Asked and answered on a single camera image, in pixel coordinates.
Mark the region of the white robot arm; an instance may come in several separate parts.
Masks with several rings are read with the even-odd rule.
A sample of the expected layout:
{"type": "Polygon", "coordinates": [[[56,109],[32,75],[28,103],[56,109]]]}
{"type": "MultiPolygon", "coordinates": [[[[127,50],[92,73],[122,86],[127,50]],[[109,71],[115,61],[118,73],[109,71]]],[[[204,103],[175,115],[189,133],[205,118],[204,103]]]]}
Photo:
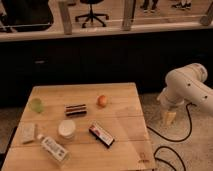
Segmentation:
{"type": "Polygon", "coordinates": [[[205,113],[213,115],[213,89],[204,84],[207,69],[200,63],[192,63],[169,71],[166,86],[158,95],[163,124],[170,125],[175,117],[175,108],[185,101],[197,105],[205,113]]]}

